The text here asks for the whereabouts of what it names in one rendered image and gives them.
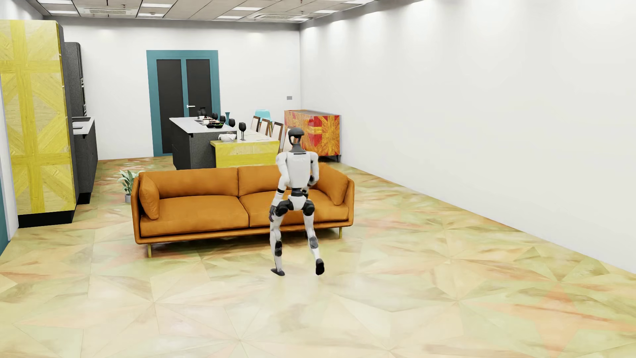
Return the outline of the dark kitchen counter with sink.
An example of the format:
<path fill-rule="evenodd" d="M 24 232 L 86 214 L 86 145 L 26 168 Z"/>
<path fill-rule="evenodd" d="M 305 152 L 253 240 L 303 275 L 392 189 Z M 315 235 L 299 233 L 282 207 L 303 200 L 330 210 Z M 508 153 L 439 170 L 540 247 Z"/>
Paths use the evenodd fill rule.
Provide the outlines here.
<path fill-rule="evenodd" d="M 72 117 L 78 166 L 78 205 L 90 203 L 97 171 L 97 137 L 95 121 L 91 117 Z"/>

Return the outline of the tall yellow wood cabinet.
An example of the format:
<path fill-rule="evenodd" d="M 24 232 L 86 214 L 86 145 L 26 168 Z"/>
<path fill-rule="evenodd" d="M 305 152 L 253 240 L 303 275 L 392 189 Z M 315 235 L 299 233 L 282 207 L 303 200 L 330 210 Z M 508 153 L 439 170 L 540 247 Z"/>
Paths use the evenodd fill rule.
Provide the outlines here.
<path fill-rule="evenodd" d="M 62 27 L 0 20 L 0 77 L 19 227 L 69 224 L 78 201 Z"/>

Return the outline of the white left robot leg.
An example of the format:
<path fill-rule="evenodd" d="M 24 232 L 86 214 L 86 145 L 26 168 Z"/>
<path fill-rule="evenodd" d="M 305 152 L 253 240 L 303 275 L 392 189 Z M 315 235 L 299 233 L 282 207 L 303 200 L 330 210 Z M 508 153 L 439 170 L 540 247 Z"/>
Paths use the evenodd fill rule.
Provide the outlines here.
<path fill-rule="evenodd" d="M 270 222 L 270 246 L 274 256 L 275 268 L 272 272 L 279 276 L 284 276 L 282 269 L 282 241 L 281 241 L 281 223 L 282 219 L 290 210 L 290 201 L 282 200 L 275 210 L 274 221 Z"/>

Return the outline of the red yellow patterned sideboard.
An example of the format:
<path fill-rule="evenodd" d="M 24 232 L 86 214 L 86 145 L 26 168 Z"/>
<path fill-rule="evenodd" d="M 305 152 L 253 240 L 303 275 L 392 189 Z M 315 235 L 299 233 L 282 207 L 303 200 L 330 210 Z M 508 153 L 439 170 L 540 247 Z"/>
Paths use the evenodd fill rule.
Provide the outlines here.
<path fill-rule="evenodd" d="M 315 110 L 285 110 L 284 124 L 300 127 L 305 135 L 300 144 L 320 157 L 340 161 L 340 115 Z"/>

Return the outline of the tall dark grey cabinet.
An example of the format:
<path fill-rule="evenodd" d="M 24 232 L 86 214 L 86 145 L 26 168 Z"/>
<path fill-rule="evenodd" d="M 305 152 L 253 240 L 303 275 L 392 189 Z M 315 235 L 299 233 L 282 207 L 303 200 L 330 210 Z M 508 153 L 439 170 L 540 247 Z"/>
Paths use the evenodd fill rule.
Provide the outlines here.
<path fill-rule="evenodd" d="M 66 89 L 69 109 L 73 117 L 86 117 L 86 101 L 81 57 L 81 46 L 77 42 L 65 42 L 63 60 L 66 61 Z"/>

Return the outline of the white robot leg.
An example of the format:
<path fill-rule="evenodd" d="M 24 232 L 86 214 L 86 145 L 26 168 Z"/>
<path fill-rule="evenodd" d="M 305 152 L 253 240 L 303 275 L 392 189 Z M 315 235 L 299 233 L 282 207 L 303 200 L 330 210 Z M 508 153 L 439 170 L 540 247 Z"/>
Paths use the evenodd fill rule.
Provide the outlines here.
<path fill-rule="evenodd" d="M 282 269 L 282 241 L 281 241 L 281 223 L 282 219 L 290 210 L 290 201 L 282 200 L 275 210 L 274 221 L 270 222 L 270 246 L 274 256 L 275 268 L 272 272 L 279 276 L 284 276 Z"/>
<path fill-rule="evenodd" d="M 310 199 L 306 199 L 302 207 L 305 232 L 308 238 L 308 245 L 315 260 L 315 274 L 321 275 L 324 272 L 324 261 L 319 252 L 319 242 L 314 230 L 314 203 Z"/>

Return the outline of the orange sofa pillow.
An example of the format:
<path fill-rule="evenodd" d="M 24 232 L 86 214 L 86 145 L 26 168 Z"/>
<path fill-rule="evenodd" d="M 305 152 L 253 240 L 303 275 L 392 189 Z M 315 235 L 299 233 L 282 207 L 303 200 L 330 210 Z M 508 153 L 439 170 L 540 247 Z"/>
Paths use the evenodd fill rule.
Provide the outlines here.
<path fill-rule="evenodd" d="M 158 191 L 158 187 L 147 174 L 142 173 L 139 178 L 140 203 L 145 211 L 145 214 L 151 220 L 156 220 L 160 216 L 160 193 Z"/>
<path fill-rule="evenodd" d="M 325 193 L 334 205 L 339 206 L 345 199 L 348 177 L 327 164 L 321 163 L 319 165 L 319 180 L 314 187 Z"/>

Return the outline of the black double door teal frame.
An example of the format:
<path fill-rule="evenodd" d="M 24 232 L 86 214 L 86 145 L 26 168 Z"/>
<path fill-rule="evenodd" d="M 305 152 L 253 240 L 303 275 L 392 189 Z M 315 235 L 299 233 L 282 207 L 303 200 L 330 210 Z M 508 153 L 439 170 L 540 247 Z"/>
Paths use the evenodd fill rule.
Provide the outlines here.
<path fill-rule="evenodd" d="M 153 154 L 171 154 L 171 117 L 222 114 L 217 50 L 147 50 Z"/>

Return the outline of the dark grey kitchen island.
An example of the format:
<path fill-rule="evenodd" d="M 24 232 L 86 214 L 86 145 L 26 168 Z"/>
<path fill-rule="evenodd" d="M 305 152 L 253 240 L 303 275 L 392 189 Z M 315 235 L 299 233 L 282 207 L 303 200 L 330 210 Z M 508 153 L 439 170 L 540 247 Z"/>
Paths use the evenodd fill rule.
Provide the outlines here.
<path fill-rule="evenodd" d="M 215 168 L 216 155 L 211 141 L 220 134 L 236 134 L 233 127 L 207 128 L 195 117 L 175 117 L 171 121 L 172 160 L 177 170 Z"/>

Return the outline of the white right robot leg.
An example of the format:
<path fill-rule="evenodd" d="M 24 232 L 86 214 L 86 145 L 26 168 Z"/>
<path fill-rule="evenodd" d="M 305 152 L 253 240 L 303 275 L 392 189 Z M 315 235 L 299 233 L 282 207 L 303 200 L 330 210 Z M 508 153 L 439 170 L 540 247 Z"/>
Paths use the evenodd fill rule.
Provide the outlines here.
<path fill-rule="evenodd" d="M 321 275 L 324 272 L 324 261 L 319 252 L 319 242 L 314 230 L 314 203 L 310 199 L 306 199 L 302 207 L 305 232 L 308 238 L 308 245 L 315 260 L 315 274 Z"/>

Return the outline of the small green potted plant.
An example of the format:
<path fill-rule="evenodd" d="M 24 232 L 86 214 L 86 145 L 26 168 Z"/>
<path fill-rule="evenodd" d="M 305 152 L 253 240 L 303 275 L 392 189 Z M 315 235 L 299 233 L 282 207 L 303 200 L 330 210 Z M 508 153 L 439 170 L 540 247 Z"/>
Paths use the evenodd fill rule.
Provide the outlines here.
<path fill-rule="evenodd" d="M 125 191 L 125 202 L 126 203 L 131 203 L 131 193 L 132 193 L 133 181 L 142 172 L 144 172 L 144 170 L 140 170 L 137 173 L 131 172 L 130 170 L 126 170 L 126 171 L 120 170 L 119 173 L 122 175 L 122 177 L 118 178 L 117 181 L 118 182 L 122 182 L 123 190 Z"/>

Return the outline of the yellow wood dining table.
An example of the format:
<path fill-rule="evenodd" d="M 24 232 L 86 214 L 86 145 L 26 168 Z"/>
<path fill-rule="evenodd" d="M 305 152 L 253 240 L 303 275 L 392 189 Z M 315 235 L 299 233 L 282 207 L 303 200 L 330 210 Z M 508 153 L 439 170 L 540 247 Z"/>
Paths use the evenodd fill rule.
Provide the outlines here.
<path fill-rule="evenodd" d="M 280 141 L 254 131 L 245 132 L 245 140 L 210 141 L 216 167 L 269 166 L 275 164 Z"/>

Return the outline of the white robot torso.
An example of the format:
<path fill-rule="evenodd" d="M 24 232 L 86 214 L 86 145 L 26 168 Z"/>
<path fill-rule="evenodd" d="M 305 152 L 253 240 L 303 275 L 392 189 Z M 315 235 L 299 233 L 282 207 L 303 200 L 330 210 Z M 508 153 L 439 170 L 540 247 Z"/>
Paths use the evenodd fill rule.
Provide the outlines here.
<path fill-rule="evenodd" d="M 308 151 L 291 152 L 287 151 L 286 166 L 288 169 L 288 187 L 291 188 L 291 199 L 293 210 L 302 209 L 308 199 L 308 183 L 312 177 L 312 159 Z"/>

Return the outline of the orange fabric sofa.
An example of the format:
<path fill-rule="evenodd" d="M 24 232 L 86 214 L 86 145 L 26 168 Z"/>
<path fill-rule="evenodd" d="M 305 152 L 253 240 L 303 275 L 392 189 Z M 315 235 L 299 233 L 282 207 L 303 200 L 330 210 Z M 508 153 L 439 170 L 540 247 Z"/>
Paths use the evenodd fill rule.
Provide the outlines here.
<path fill-rule="evenodd" d="M 268 211 L 280 173 L 276 165 L 143 172 L 160 193 L 160 216 L 151 220 L 139 200 L 139 176 L 131 193 L 132 224 L 139 245 L 268 234 Z M 351 226 L 354 181 L 348 178 L 344 202 L 337 206 L 310 188 L 314 228 Z"/>

